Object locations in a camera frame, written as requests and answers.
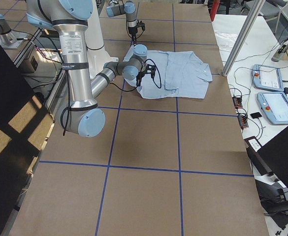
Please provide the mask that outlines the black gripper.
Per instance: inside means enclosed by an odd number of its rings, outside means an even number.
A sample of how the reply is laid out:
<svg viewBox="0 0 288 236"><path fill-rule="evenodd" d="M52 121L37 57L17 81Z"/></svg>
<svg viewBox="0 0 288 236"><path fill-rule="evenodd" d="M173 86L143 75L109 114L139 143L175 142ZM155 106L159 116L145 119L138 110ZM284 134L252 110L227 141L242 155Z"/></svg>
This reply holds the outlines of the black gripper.
<svg viewBox="0 0 288 236"><path fill-rule="evenodd" d="M132 44L135 46L137 44L136 34L138 33L137 26L128 27L128 33L131 35Z"/></svg>
<svg viewBox="0 0 288 236"><path fill-rule="evenodd" d="M142 78L145 76L146 74L146 70L143 70L143 71L140 71L138 73L138 75L136 76L136 86L139 87L141 86L141 81L142 81Z"/></svg>

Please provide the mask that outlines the grey third robot base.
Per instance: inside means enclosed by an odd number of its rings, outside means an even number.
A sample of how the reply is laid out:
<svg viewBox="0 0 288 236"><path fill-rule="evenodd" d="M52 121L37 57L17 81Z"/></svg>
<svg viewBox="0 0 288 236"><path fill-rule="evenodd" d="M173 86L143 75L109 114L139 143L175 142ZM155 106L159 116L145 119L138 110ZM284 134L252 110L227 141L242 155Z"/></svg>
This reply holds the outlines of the grey third robot base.
<svg viewBox="0 0 288 236"><path fill-rule="evenodd" d="M2 14L0 14L0 41L5 46L10 46L17 42L17 37Z"/></svg>

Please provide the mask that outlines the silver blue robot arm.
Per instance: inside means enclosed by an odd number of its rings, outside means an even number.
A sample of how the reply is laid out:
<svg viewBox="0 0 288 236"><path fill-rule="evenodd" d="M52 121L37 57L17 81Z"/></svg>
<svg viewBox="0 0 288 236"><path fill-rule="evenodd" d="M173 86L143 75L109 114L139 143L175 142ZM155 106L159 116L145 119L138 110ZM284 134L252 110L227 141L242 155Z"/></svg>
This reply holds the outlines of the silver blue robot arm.
<svg viewBox="0 0 288 236"><path fill-rule="evenodd" d="M64 131L94 137L105 125L96 97L117 77L131 81L147 71L147 47L138 44L128 61L106 52L96 2L93 0L29 0L28 22L56 30L62 51L62 68L68 74L68 102L59 123Z"/></svg>
<svg viewBox="0 0 288 236"><path fill-rule="evenodd" d="M118 0L110 0L106 7L106 13L108 17L125 15L128 35L131 37L132 43L136 44L138 20L136 18L136 7L134 2L127 0L125 3L122 2L122 4L120 4Z"/></svg>

